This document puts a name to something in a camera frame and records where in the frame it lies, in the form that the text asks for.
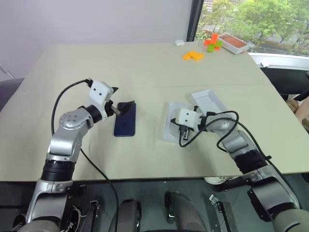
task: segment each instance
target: black cable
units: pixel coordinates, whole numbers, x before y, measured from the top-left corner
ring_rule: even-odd
[[[89,87],[91,87],[92,85],[92,80],[88,80],[88,79],[85,79],[85,80],[82,80],[82,81],[78,81],[78,82],[75,82],[71,85],[69,85],[68,87],[66,87],[64,90],[61,91],[61,93],[58,95],[57,99],[56,99],[56,102],[55,102],[55,105],[53,107],[53,112],[52,112],[52,120],[51,120],[51,130],[52,130],[52,135],[54,135],[55,133],[55,128],[54,128],[54,120],[55,120],[55,113],[56,113],[56,109],[57,109],[57,106],[58,106],[58,103],[60,101],[60,98],[62,97],[62,95],[68,90],[70,89],[71,87],[73,86],[76,86],[78,84],[81,84],[81,83],[87,83]],[[117,191],[114,187],[114,185],[112,184],[112,182],[109,180],[109,178],[106,176],[106,174],[101,171],[100,168],[98,168],[93,162],[92,160],[86,155],[86,153],[83,151],[83,149],[81,148],[81,153],[84,155],[84,157],[86,158],[86,160],[88,160],[88,162],[105,178],[105,180],[107,181],[107,183],[111,186],[112,188],[112,191],[115,195],[115,198],[116,198],[116,213],[115,213],[115,232],[117,232],[117,227],[118,227],[118,214],[119,214],[119,208],[118,208],[118,205],[119,205],[119,198],[118,198],[118,194],[117,194]]]
[[[227,153],[227,151],[223,148],[220,147],[220,143],[223,141],[223,139],[225,139],[227,136],[229,136],[233,130],[236,128],[238,122],[239,122],[239,114],[234,111],[234,110],[229,110],[229,111],[224,111],[224,112],[221,112],[221,113],[217,113],[218,115],[219,114],[225,114],[225,113],[234,113],[236,115],[236,122],[234,123],[234,125],[232,126],[232,128],[228,131],[228,133],[226,133],[221,139],[219,139],[219,141],[217,142],[217,148],[219,148],[220,150],[224,151]]]
[[[78,84],[81,84],[81,83],[84,83],[84,82],[87,82],[87,80],[82,80],[82,81],[78,81],[78,82],[75,82],[71,85],[69,85],[68,87],[66,87],[64,90],[61,91],[61,93],[58,95],[57,99],[56,99],[56,102],[55,102],[55,105],[53,107],[53,112],[52,112],[52,121],[51,121],[51,128],[52,128],[52,135],[54,135],[55,133],[55,128],[54,128],[54,121],[55,121],[55,113],[56,113],[56,108],[58,106],[58,103],[60,101],[60,98],[62,97],[62,95],[69,89],[69,88],[72,88],[73,86],[76,86]]]
[[[221,118],[217,118],[215,119],[214,121],[211,121],[210,123],[206,124],[204,127],[202,127],[198,133],[196,133],[192,139],[190,139],[187,143],[183,144],[182,145],[182,134],[180,134],[179,136],[179,146],[181,147],[186,147],[188,146],[189,144],[191,144],[202,132],[204,132],[204,130],[210,126],[211,124],[217,122],[217,121],[220,121],[220,120],[224,120],[224,119],[230,119],[229,117],[221,117]]]
[[[291,185],[289,184],[289,182],[287,181],[287,179],[283,176],[283,174],[279,171],[279,169],[273,164],[273,162],[270,161],[270,158],[267,157],[264,152],[262,151],[260,145],[258,144],[258,142],[256,141],[255,137],[252,135],[252,133],[248,130],[248,128],[246,128],[242,123],[239,122],[239,116],[237,115],[237,119],[232,119],[229,117],[222,117],[222,118],[217,118],[214,121],[211,121],[210,123],[206,124],[198,133],[196,133],[196,135],[190,139],[186,144],[182,145],[181,144],[181,140],[182,140],[182,134],[180,134],[179,136],[179,146],[181,147],[186,147],[188,146],[190,143],[192,143],[209,125],[211,125],[212,123],[219,121],[219,120],[229,120],[229,121],[233,121],[235,122],[235,125],[233,126],[234,128],[236,127],[236,125],[240,125],[246,132],[247,134],[251,137],[253,143],[255,144],[256,148],[258,149],[258,151],[262,154],[263,158],[276,170],[276,172],[279,174],[279,176],[285,181],[285,183],[288,185],[288,187],[291,189],[291,191],[294,193]]]

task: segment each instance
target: white wall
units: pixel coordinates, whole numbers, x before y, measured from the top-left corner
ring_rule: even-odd
[[[186,39],[192,0],[0,0],[0,62],[27,75],[52,43]]]

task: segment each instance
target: robotic arm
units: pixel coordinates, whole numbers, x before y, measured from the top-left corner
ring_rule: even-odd
[[[82,146],[82,139],[100,120],[114,113],[124,114],[130,102],[120,111],[113,107],[112,94],[118,89],[100,81],[90,81],[89,107],[67,112],[59,120],[59,128],[50,142],[43,173],[37,181],[21,232],[59,232],[73,180],[74,166]]]
[[[189,129],[211,131],[223,138],[223,146],[251,186],[248,195],[262,220],[272,221],[277,232],[309,231],[309,213],[300,209],[294,192],[248,135],[237,130],[237,121],[230,114],[209,112],[203,116],[181,109],[172,121],[180,126],[180,145]]]

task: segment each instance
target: phone screen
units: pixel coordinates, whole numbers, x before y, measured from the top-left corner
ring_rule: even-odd
[[[117,108],[122,109],[127,102],[118,103]],[[135,135],[135,115],[136,104],[133,103],[128,112],[122,116],[116,116],[114,136],[116,137],[129,137]]]

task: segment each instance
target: table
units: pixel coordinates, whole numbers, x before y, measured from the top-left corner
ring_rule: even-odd
[[[0,112],[0,181],[41,176],[51,139],[52,107],[69,84],[98,79],[119,87],[112,100],[137,104],[134,137],[113,136],[115,117],[97,123],[83,148],[110,179],[240,175],[216,148],[217,135],[203,133],[186,148],[163,140],[168,102],[192,103],[190,94],[213,89],[283,173],[309,171],[309,137],[267,77],[247,53],[222,49],[199,62],[183,60],[202,43],[53,45],[40,57]],[[89,88],[79,85],[62,98],[56,113],[88,105]],[[103,179],[80,155],[74,180]]]

